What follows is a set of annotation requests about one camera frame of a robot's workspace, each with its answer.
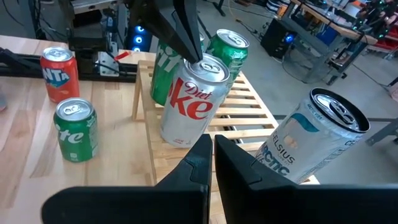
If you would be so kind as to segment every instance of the orange soda can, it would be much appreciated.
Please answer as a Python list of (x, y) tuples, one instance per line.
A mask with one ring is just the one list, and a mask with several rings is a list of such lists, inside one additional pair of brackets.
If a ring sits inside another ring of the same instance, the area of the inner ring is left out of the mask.
[(77, 62), (72, 51), (63, 47), (44, 49), (40, 58), (47, 94), (54, 103), (79, 97)]

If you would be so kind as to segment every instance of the wooden crate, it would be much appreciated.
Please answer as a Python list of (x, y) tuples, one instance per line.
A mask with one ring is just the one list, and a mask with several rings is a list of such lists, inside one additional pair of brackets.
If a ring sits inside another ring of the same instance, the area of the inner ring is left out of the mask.
[[(163, 107), (156, 104), (150, 96), (150, 81), (153, 68), (153, 62), (140, 61), (138, 63), (132, 117), (134, 120), (139, 121), (137, 119), (137, 108), (139, 95), (141, 94), (148, 146), (153, 158), (152, 168), (155, 182), (157, 183), (175, 168), (189, 149), (175, 148), (166, 143), (160, 136), (160, 116), (162, 115)], [(236, 116), (245, 116), (246, 118), (236, 118)], [(225, 131), (223, 128), (225, 126), (234, 126), (238, 129)], [(227, 99), (217, 110), (216, 116), (211, 121), (206, 133), (210, 134), (213, 139), (216, 134), (222, 134), (228, 139), (261, 138), (260, 141), (238, 144), (245, 151), (254, 152), (272, 134), (277, 126), (277, 121), (271, 112), (254, 91), (247, 78), (243, 73), (240, 73)], [(210, 220), (212, 223), (225, 223), (215, 175), (214, 157)]]

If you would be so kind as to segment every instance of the can lid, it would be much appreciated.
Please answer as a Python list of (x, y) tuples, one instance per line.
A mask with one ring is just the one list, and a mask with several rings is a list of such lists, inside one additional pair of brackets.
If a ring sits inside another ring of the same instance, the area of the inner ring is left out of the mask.
[(248, 48), (250, 45), (249, 41), (245, 37), (231, 30), (219, 29), (217, 31), (217, 36), (232, 47)]
[(66, 62), (73, 57), (73, 53), (63, 47), (47, 47), (43, 51), (43, 57), (52, 62)]
[(81, 121), (91, 116), (94, 108), (89, 101), (83, 98), (69, 98), (61, 101), (55, 112), (65, 121)]
[(200, 42), (205, 40), (205, 36), (201, 32), (199, 32), (199, 38), (200, 38)]
[(189, 63), (184, 59), (185, 67), (194, 76), (208, 82), (225, 82), (229, 78), (227, 66), (218, 58), (203, 53), (203, 59), (197, 63)]
[(332, 91), (322, 88), (311, 90), (315, 106), (337, 125), (356, 133), (365, 133), (370, 123), (365, 115), (352, 103)]

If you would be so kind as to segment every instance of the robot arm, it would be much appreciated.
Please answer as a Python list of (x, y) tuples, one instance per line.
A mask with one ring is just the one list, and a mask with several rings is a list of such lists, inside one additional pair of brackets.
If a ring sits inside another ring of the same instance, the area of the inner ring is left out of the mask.
[(202, 59), (196, 1), (127, 0), (130, 26), (140, 25), (189, 62)]

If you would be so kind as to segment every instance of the silver soda can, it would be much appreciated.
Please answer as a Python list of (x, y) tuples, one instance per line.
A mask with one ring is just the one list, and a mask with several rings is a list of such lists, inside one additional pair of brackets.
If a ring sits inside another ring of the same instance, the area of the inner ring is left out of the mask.
[(314, 88), (259, 148), (256, 159), (300, 184), (369, 129), (368, 119), (348, 100)]
[(192, 147), (203, 134), (227, 94), (229, 71), (218, 58), (183, 60), (164, 105), (160, 133), (175, 147)]
[(205, 48), (205, 36), (201, 32), (199, 32), (199, 38), (200, 38), (201, 51), (204, 52), (206, 50), (206, 48)]

